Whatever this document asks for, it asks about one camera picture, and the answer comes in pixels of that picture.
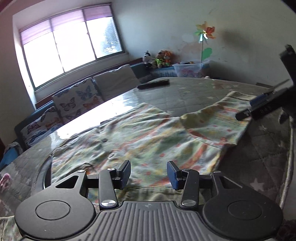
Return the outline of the floral patterned children's garment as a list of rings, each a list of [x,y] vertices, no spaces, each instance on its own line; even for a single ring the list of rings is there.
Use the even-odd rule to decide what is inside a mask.
[[[5,169],[11,185],[1,194],[1,240],[20,240],[13,207],[30,197],[37,174],[51,156],[51,181],[85,170],[96,174],[129,160],[127,186],[116,193],[124,200],[179,200],[167,177],[167,162],[203,175],[214,171],[229,147],[244,134],[249,120],[236,113],[248,108],[252,96],[231,91],[223,99],[193,113],[174,117],[147,103],[76,137],[60,140],[55,133],[29,148]]]

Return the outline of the clear plastic storage box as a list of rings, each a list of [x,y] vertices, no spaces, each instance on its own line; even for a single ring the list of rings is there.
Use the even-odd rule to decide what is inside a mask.
[[[173,64],[177,77],[203,78],[210,75],[210,61],[183,61]]]

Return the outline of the round recessed table basin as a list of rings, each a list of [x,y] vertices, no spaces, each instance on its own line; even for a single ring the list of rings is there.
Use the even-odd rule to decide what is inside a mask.
[[[51,185],[51,166],[52,157],[49,156],[41,166],[41,169],[37,175],[37,180],[34,185],[34,192],[40,192],[43,189]]]

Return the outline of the black remote control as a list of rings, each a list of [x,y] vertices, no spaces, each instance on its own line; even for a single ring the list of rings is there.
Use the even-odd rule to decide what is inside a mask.
[[[162,86],[167,86],[167,85],[170,85],[170,80],[163,79],[163,80],[150,81],[147,83],[140,84],[137,86],[137,88],[140,90],[144,90],[144,89],[162,87]]]

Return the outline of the colourful paper pinwheel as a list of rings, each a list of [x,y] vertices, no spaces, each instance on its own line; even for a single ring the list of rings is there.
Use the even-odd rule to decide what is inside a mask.
[[[202,63],[204,60],[204,43],[207,43],[209,39],[215,39],[216,37],[213,36],[215,32],[214,26],[209,26],[206,21],[202,24],[196,25],[196,32],[194,33],[195,36],[198,36],[198,42],[201,45],[200,48],[200,62]]]

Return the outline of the butterfly print cushion upright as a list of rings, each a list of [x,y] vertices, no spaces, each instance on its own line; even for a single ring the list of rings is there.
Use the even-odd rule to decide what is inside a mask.
[[[64,124],[104,102],[98,86],[92,78],[86,78],[58,92],[52,98]]]

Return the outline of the plain beige cushion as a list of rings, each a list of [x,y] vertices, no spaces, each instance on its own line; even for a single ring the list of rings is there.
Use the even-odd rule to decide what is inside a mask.
[[[130,65],[95,75],[95,80],[102,97],[108,101],[139,85],[139,80]]]

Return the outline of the butterfly print cushion lying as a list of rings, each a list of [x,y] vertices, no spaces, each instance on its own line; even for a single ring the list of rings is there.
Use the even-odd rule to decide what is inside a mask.
[[[50,135],[63,125],[54,106],[48,108],[39,118],[21,129],[22,139],[26,148]]]

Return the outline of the orange plush toy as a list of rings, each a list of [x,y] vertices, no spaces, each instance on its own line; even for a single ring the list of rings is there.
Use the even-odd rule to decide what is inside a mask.
[[[171,52],[168,50],[164,51],[164,66],[165,67],[171,66]]]

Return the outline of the brown plush toy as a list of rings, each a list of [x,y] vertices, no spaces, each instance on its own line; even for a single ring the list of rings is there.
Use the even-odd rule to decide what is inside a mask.
[[[159,51],[155,57],[155,63],[157,68],[163,68],[165,60],[164,60],[165,53],[163,50]]]

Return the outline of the blue corner sofa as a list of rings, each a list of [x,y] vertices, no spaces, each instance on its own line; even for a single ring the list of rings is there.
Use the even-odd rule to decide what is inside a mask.
[[[50,96],[49,102],[15,126],[16,143],[8,147],[1,168],[8,166],[22,152],[50,135],[62,125],[140,84],[157,77],[176,77],[173,67],[150,71],[144,64],[123,65],[93,74]]]

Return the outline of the black and white plush toy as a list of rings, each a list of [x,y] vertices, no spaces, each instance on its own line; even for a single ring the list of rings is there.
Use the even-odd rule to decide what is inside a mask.
[[[151,54],[149,53],[149,51],[145,52],[145,54],[142,58],[142,61],[145,65],[145,68],[147,68],[147,69],[152,68],[153,59],[151,58]]]

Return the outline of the pink small object on table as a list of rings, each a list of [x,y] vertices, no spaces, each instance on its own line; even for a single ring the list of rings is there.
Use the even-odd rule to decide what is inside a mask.
[[[9,173],[5,173],[0,180],[1,193],[7,190],[10,187],[10,185],[11,185],[11,176],[9,175]]]

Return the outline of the window with frame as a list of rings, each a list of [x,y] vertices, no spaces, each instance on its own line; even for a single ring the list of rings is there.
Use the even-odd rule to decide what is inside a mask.
[[[110,3],[66,11],[20,30],[33,89],[124,52]]]

